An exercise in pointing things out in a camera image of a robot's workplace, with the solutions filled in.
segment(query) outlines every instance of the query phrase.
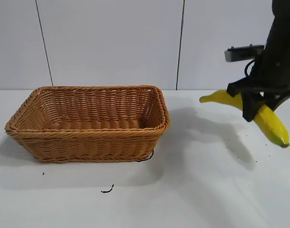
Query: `basket rim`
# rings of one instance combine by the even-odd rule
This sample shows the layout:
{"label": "basket rim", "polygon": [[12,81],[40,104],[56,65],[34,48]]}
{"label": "basket rim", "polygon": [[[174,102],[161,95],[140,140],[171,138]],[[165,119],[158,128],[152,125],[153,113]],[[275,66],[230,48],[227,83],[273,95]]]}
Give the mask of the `basket rim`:
{"label": "basket rim", "polygon": [[[32,104],[32,101],[35,97],[44,90],[60,90],[60,89],[76,89],[76,90],[85,90],[85,89],[97,89],[97,90],[117,90],[117,89],[138,89],[138,88],[147,88],[154,89],[157,91],[159,96],[159,103],[162,107],[163,120],[162,122],[154,128],[116,128],[116,129],[17,129],[14,127],[14,124],[19,120],[19,117],[24,114],[28,107]],[[10,120],[5,125],[5,131],[9,135],[15,135],[19,138],[30,138],[30,137],[57,137],[58,134],[66,135],[68,137],[85,137],[87,136],[115,136],[121,135],[123,133],[135,134],[136,136],[146,136],[146,135],[160,135],[163,134],[170,126],[169,113],[165,104],[164,96],[158,87],[154,85],[120,85],[120,86],[42,86],[31,92],[29,97],[23,102],[15,114],[10,118]]]}

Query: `white wall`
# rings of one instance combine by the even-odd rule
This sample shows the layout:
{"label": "white wall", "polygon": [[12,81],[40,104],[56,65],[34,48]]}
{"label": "white wall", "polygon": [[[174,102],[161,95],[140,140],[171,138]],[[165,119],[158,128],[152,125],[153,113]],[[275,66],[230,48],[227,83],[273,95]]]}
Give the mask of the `white wall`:
{"label": "white wall", "polygon": [[51,85],[34,0],[0,0],[0,89]]}
{"label": "white wall", "polygon": [[[54,85],[175,89],[183,0],[37,0]],[[178,89],[222,89],[265,44],[271,0],[186,0]],[[35,0],[0,0],[0,89],[51,85]]]}
{"label": "white wall", "polygon": [[224,89],[248,61],[226,63],[231,46],[265,44],[272,0],[186,0],[179,89]]}
{"label": "white wall", "polygon": [[54,85],[175,89],[182,0],[38,0]]}

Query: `black cable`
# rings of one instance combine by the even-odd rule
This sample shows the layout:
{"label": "black cable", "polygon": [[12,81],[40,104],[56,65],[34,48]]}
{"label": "black cable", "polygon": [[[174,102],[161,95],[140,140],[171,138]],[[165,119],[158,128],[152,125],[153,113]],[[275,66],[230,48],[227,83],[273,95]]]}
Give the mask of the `black cable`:
{"label": "black cable", "polygon": [[110,190],[108,190],[108,191],[101,191],[101,192],[102,192],[102,193],[109,193],[109,192],[112,191],[112,189],[113,189],[114,186],[115,186],[115,185],[113,184],[113,185],[111,186],[111,189],[110,189]]}
{"label": "black cable", "polygon": [[145,160],[137,161],[137,162],[145,162],[145,161],[151,159],[151,158],[153,157],[153,155],[154,155],[154,152],[155,152],[155,151],[153,150],[153,152],[152,152],[152,154],[150,155],[149,158],[147,158],[147,159],[145,159]]}
{"label": "black cable", "polygon": [[251,62],[249,62],[246,66],[245,66],[245,69],[244,69],[244,74],[246,77],[249,77],[250,75],[248,74],[248,69],[250,67],[250,65],[255,62],[255,59],[253,59]]}

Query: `black debris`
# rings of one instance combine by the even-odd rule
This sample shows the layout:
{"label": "black debris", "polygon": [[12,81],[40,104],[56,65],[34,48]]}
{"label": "black debris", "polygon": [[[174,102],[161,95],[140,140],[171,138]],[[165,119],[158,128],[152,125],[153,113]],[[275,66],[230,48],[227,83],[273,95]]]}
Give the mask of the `black debris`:
{"label": "black debris", "polygon": [[113,187],[114,187],[114,184],[111,186],[111,189],[110,189],[110,190],[108,190],[108,191],[101,191],[101,192],[102,192],[102,193],[109,193],[109,192],[112,191]]}

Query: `cable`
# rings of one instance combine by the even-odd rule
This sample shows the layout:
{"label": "cable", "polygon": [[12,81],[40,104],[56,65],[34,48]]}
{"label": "cable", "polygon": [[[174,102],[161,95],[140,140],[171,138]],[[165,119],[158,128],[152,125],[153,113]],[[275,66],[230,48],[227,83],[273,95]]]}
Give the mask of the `cable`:
{"label": "cable", "polygon": [[250,65],[255,62],[255,59],[253,59],[251,62],[249,62],[246,66],[245,66],[245,69],[244,69],[244,74],[246,77],[249,77],[250,75],[248,74],[248,69],[250,67]]}

